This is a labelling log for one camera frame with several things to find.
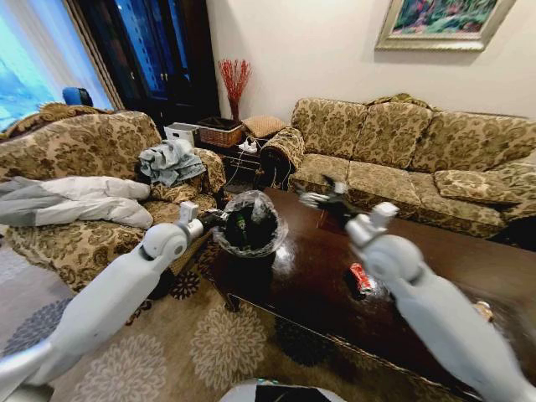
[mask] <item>vase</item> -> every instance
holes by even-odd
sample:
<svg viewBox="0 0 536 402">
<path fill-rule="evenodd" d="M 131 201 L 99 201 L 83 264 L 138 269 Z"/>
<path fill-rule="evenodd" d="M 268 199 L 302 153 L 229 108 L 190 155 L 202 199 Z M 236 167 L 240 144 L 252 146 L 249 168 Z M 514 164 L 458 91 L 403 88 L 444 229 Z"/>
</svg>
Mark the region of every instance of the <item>vase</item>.
<svg viewBox="0 0 536 402">
<path fill-rule="evenodd" d="M 234 121 L 240 121 L 239 112 L 238 112 L 238 101 L 236 99 L 229 99 L 229 106 L 231 107 L 231 115 L 233 116 Z"/>
</svg>

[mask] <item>wicker basket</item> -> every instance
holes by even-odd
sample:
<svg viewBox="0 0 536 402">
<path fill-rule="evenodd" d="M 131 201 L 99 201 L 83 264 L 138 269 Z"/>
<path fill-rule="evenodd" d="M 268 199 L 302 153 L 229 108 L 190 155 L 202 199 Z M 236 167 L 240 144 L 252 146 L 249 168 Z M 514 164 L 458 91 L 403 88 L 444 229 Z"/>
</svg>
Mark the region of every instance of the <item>wicker basket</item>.
<svg viewBox="0 0 536 402">
<path fill-rule="evenodd" d="M 200 140 L 216 147 L 229 148 L 242 139 L 243 126 L 236 121 L 209 117 L 198 121 L 198 125 Z"/>
</svg>

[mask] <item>trash bag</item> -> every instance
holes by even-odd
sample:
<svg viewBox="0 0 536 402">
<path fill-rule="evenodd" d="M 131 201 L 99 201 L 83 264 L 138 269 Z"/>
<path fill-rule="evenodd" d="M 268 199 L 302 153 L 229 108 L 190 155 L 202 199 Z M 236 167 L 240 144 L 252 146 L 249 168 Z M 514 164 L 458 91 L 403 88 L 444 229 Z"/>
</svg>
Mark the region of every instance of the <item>trash bag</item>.
<svg viewBox="0 0 536 402">
<path fill-rule="evenodd" d="M 259 258 L 277 250 L 288 234 L 288 225 L 270 198 L 252 190 L 233 197 L 225 207 L 225 227 L 214 229 L 222 249 L 244 258 Z"/>
</svg>

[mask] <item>dark cabinet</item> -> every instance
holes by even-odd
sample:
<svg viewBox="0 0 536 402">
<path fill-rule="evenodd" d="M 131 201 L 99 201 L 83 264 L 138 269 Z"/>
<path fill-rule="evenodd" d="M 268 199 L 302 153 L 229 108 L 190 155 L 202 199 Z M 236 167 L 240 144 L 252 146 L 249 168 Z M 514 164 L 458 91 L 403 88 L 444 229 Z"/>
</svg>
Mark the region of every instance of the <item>dark cabinet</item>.
<svg viewBox="0 0 536 402">
<path fill-rule="evenodd" d="M 162 127 L 219 116 L 204 0 L 80 0 L 125 108 Z"/>
</svg>

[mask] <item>painting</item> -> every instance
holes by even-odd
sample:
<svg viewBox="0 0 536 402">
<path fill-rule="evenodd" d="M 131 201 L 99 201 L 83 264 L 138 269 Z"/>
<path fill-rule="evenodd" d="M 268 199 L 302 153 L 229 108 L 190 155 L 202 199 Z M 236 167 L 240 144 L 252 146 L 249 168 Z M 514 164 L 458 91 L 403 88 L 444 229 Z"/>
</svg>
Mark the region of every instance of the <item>painting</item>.
<svg viewBox="0 0 536 402">
<path fill-rule="evenodd" d="M 392 0 L 376 49 L 483 51 L 515 0 Z"/>
</svg>

